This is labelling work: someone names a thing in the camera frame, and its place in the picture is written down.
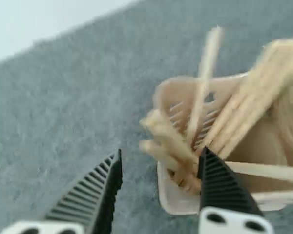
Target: beige plastic container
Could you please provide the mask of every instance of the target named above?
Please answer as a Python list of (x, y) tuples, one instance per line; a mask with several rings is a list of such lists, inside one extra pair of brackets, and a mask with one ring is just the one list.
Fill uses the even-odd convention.
[[(202, 126), (198, 126), (193, 150), (204, 138), (234, 89), (245, 76), (246, 73), (213, 78), (210, 81), (209, 94), (203, 109), (207, 115)], [(168, 115), (174, 127), (181, 133), (187, 128), (197, 82), (199, 80), (192, 77), (170, 78), (156, 88), (153, 96), (154, 108)], [(281, 141), (269, 117), (263, 117), (248, 132), (227, 161), (293, 166), (293, 151)], [(157, 165), (157, 174), (160, 203), (165, 211), (171, 215), (198, 213), (199, 196), (189, 195), (178, 188), (172, 182), (167, 169), (160, 163)], [(293, 204), (293, 184), (251, 175), (239, 174), (239, 176), (261, 210), (280, 210), (288, 204)]]

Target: popsicle stick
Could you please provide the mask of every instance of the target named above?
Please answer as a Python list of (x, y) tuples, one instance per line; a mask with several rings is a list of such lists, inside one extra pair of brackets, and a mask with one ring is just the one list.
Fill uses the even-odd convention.
[(139, 148), (154, 157), (155, 160), (162, 163), (166, 168), (173, 170), (174, 172), (178, 170), (179, 163), (169, 153), (160, 145), (155, 143), (153, 140), (143, 140), (139, 142)]
[(236, 173), (285, 180), (293, 183), (293, 167), (255, 163), (226, 162)]
[(200, 82), (197, 83), (194, 105), (186, 131), (186, 140), (189, 145), (192, 144), (197, 127), (200, 123), (200, 115), (202, 113), (205, 96), (207, 95), (209, 79), (212, 77), (217, 59), (221, 34), (221, 28), (216, 27), (208, 33), (206, 38), (206, 46), (199, 68)]

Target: wooden skewer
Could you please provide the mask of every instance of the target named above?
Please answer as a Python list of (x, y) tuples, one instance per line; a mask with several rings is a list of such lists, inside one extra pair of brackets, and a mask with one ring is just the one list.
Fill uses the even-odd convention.
[(272, 102), (277, 98), (279, 93), (284, 89), (284, 87), (293, 79), (293, 44), (289, 44), (284, 48), (285, 50), (280, 50), (280, 56), (276, 57), (277, 61), (270, 66), (267, 66), (267, 72), (261, 73), (262, 77), (267, 77), (270, 83), (274, 82), (274, 85), (270, 85), (269, 82), (267, 86), (263, 89), (263, 95), (257, 94), (255, 104), (250, 105), (250, 108), (254, 108), (253, 111), (245, 111), (243, 114), (240, 113), (240, 117), (234, 119), (235, 123), (233, 125), (242, 123), (240, 128), (238, 128), (235, 133), (229, 137), (228, 143), (224, 144), (223, 148), (218, 151), (218, 155), (222, 159), (226, 159), (229, 154), (234, 150), (237, 144), (242, 140), (245, 134), (250, 130), (250, 128), (263, 116), (265, 111), (271, 106)]
[[(277, 42), (272, 43), (272, 46), (268, 46), (266, 49), (266, 53), (263, 54), (262, 57), (260, 57), (257, 61), (257, 69), (263, 70), (265, 68), (264, 64), (269, 62), (271, 58), (273, 57), (273, 54), (276, 52), (276, 44)], [(250, 76), (254, 73), (254, 70), (252, 69), (250, 72), (248, 72), (248, 76), (245, 79), (245, 81), (240, 85), (240, 87), (237, 89), (236, 92), (232, 95), (232, 97), (227, 102), (226, 106), (222, 109), (220, 115), (217, 117), (216, 121), (214, 122), (212, 128), (209, 130), (208, 134), (203, 139), (203, 142), (200, 144), (199, 149), (203, 149), (205, 146), (210, 146), (210, 148), (218, 153), (219, 149), (214, 149), (211, 147), (211, 143), (214, 139), (217, 138), (217, 136), (222, 132), (222, 129), (225, 127), (226, 123), (230, 122), (230, 120), (235, 119), (235, 110), (239, 108), (239, 106), (243, 103), (245, 98), (250, 94), (250, 91), (254, 90), (254, 87), (256, 87), (258, 84), (260, 84), (261, 77), (254, 77), (250, 78)]]
[(221, 28), (216, 27), (213, 28), (207, 35), (206, 46), (199, 69), (199, 78), (201, 82), (197, 83), (196, 97), (194, 99), (194, 105), (186, 131), (186, 140), (189, 145), (192, 144), (197, 127), (200, 123), (204, 99), (207, 95), (209, 79), (212, 77), (213, 68), (216, 63), (221, 34)]
[(293, 167), (255, 163), (226, 162), (236, 173), (285, 180), (293, 183)]

